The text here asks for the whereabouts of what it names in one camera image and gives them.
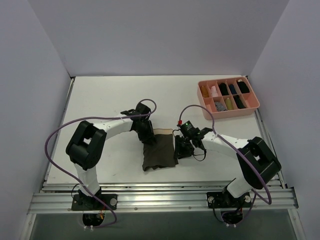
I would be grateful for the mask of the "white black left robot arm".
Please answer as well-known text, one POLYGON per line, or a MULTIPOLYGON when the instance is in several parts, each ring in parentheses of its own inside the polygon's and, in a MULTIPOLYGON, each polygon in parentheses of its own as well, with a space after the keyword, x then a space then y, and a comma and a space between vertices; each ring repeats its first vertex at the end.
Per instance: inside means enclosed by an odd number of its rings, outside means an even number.
POLYGON ((150 108, 143 106, 122 111, 116 117, 96 117, 99 122, 95 123, 82 120, 77 126, 65 152, 75 166, 80 193, 84 194, 82 202, 88 209, 95 210, 101 203, 101 197, 97 194, 101 187, 96 165, 101 159, 105 142, 119 134, 134 131, 143 144, 153 145, 156 138, 151 114, 150 108))

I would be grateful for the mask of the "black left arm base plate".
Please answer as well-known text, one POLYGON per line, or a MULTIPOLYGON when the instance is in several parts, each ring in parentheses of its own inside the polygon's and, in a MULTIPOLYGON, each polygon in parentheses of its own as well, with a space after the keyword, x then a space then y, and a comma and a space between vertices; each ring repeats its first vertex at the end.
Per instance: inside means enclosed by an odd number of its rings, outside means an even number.
MULTIPOLYGON (((117 209, 118 195, 117 194, 98 194, 97 196, 104 202, 111 210, 117 209)), ((95 211, 107 210, 101 202, 92 196, 87 196, 83 193, 78 193, 73 196, 71 210, 72 211, 95 211)))

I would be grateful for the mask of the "brown underwear cream waistband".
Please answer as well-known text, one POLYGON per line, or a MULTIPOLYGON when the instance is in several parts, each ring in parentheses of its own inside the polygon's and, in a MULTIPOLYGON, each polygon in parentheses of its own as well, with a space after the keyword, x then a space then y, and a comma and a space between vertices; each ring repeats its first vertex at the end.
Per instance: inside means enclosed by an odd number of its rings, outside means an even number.
POLYGON ((146 172, 178 165, 173 129, 157 128, 154 130, 154 138, 152 144, 143 144, 142 170, 146 172))

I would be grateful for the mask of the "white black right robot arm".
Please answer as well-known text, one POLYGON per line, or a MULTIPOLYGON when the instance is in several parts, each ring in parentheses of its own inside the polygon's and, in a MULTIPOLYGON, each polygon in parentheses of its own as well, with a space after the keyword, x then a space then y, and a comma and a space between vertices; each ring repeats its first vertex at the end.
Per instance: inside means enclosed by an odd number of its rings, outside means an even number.
POLYGON ((200 130, 187 123, 177 127, 180 135, 175 136, 176 159, 194 157, 202 162, 208 152, 217 152, 238 161, 241 176, 233 179, 222 191, 222 200, 227 206, 234 206, 251 190, 267 189, 267 183, 282 169, 275 154, 260 137, 235 138, 218 134, 208 127, 200 130), (203 151, 199 154, 201 159, 197 158, 195 149, 203 151))

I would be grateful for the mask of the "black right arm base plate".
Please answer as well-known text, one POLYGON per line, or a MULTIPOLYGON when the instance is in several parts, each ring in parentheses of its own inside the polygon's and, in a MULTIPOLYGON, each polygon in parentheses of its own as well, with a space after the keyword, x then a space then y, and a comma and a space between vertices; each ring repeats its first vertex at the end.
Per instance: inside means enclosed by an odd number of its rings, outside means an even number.
POLYGON ((239 209, 249 208, 252 199, 249 192, 234 198, 228 191, 213 191, 206 193, 207 205, 210 209, 239 209))

